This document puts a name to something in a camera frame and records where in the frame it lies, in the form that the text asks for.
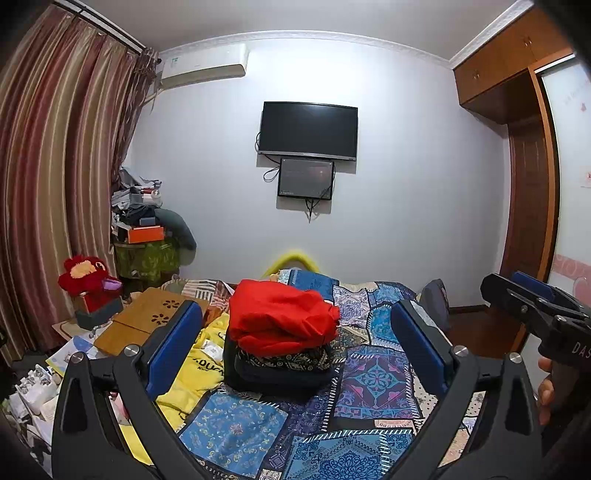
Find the curtain rod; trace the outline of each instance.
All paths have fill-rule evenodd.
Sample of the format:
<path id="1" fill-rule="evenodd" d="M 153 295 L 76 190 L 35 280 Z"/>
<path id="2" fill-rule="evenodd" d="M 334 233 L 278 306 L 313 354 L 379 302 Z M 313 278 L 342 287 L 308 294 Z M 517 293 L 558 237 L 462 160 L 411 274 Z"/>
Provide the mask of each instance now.
<path id="1" fill-rule="evenodd" d="M 53 3 L 60 8 L 68 10 L 74 15 L 78 15 L 85 20 L 88 20 L 95 27 L 99 28 L 103 32 L 114 36 L 117 40 L 125 43 L 131 50 L 136 53 L 142 53 L 145 49 L 145 45 L 140 43 L 134 37 L 129 35 L 126 31 L 119 28 L 108 18 L 104 17 L 96 10 L 92 9 L 88 5 L 83 4 L 77 0 L 54 0 Z"/>

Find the blue patterned quilt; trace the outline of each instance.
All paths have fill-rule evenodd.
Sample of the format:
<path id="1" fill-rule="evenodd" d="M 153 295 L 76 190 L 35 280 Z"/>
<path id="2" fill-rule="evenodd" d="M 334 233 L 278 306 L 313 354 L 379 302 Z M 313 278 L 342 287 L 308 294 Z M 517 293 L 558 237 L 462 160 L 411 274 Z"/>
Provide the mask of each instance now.
<path id="1" fill-rule="evenodd" d="M 433 411 L 390 327 L 392 305 L 415 300 L 400 283 L 348 285 L 304 270 L 279 281 L 316 290 L 341 320 L 333 381 L 305 403 L 226 385 L 206 394 L 180 439 L 216 480 L 379 480 Z M 457 459 L 483 394 L 475 394 L 442 464 Z"/>

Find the orange box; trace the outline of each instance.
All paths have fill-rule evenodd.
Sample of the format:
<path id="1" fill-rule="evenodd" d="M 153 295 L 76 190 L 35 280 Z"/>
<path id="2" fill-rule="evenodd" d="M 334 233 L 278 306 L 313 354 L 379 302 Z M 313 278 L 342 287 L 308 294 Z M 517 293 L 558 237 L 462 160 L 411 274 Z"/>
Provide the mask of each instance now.
<path id="1" fill-rule="evenodd" d="M 157 240 L 164 240 L 163 226 L 139 226 L 127 232 L 127 241 L 130 244 L 155 242 Z"/>

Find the bed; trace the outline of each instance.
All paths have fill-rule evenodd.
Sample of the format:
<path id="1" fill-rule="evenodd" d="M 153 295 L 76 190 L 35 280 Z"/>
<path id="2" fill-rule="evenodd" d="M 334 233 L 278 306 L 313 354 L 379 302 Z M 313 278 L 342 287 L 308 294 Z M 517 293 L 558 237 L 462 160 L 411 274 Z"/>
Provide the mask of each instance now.
<path id="1" fill-rule="evenodd" d="M 206 348 L 223 346 L 232 288 L 173 280 L 163 288 L 207 299 L 210 307 L 171 391 L 157 399 L 160 410 L 214 479 L 382 478 L 437 404 L 390 326 L 392 306 L 415 301 L 415 293 L 400 283 L 350 285 L 297 269 L 280 271 L 278 281 L 316 290 L 339 307 L 332 381 L 306 401 L 233 390 L 223 382 L 221 358 Z M 426 315 L 418 305 L 417 311 Z M 473 395 L 442 464 L 460 456 L 483 397 Z M 133 428 L 121 429 L 134 456 L 151 463 Z"/>

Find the wall-mounted tv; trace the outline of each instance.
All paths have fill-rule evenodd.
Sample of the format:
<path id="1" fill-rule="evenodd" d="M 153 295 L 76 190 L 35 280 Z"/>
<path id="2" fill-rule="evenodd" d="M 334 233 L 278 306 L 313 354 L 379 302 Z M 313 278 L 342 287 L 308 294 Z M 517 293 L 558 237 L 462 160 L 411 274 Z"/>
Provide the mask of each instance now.
<path id="1" fill-rule="evenodd" d="M 259 152 L 356 160 L 357 123 L 356 107 L 265 102 Z"/>

